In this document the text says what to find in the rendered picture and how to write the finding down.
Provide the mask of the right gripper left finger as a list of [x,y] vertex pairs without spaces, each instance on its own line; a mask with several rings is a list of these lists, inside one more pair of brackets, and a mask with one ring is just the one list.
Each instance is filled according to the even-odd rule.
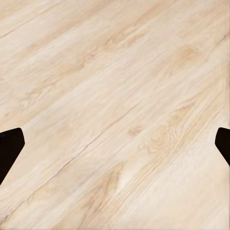
[[0,185],[25,146],[20,127],[0,133]]

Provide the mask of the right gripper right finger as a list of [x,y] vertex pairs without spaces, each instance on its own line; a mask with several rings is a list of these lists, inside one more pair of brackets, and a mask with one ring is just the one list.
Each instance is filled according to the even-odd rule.
[[215,144],[230,166],[230,129],[220,127],[216,134]]

